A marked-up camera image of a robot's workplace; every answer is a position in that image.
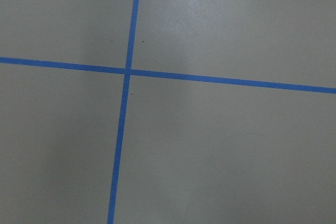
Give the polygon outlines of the blue tape strip lengthwise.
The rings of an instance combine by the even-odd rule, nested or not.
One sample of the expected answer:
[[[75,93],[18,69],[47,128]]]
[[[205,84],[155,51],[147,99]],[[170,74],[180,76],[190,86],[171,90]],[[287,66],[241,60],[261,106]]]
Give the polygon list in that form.
[[[133,0],[128,46],[127,46],[127,57],[125,61],[125,74],[123,78],[123,88],[122,88],[122,95],[121,95],[118,131],[117,131],[116,146],[115,146],[115,151],[114,151],[109,208],[108,208],[108,215],[107,215],[108,224],[114,223],[115,205],[116,205],[116,199],[117,199],[118,180],[119,180],[119,169],[120,169],[120,162],[121,162],[125,118],[127,114],[127,104],[128,104],[130,77],[131,77],[131,69],[132,69],[134,41],[135,41],[135,34],[136,34],[136,28],[137,28],[136,24],[137,24],[137,17],[138,17],[138,9],[139,9],[139,0]]]

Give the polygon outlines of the blue tape strip crosswise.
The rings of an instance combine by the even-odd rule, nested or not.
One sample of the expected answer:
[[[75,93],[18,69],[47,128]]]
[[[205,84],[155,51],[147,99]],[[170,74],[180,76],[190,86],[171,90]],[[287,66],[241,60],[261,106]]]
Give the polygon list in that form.
[[[70,69],[70,70],[89,71],[89,72],[129,74],[131,76],[174,79],[174,80],[187,80],[187,81],[198,81],[198,82],[209,82],[209,83],[221,83],[221,84],[231,84],[231,85],[238,85],[238,86],[248,86],[248,87],[335,94],[335,88],[329,88],[329,87],[317,87],[317,86],[307,86],[307,85],[299,85],[299,84],[266,82],[266,81],[256,81],[256,80],[243,80],[243,79],[222,78],[222,77],[210,77],[210,76],[200,76],[200,75],[192,75],[192,74],[170,73],[170,72],[159,72],[159,71],[148,71],[148,70],[137,70],[137,69],[127,70],[124,68],[83,65],[83,64],[77,64],[77,63],[43,61],[43,60],[32,60],[32,59],[21,59],[21,58],[10,58],[10,57],[1,57],[1,63],[13,64],[13,65],[23,65],[23,66],[34,66],[34,67]]]

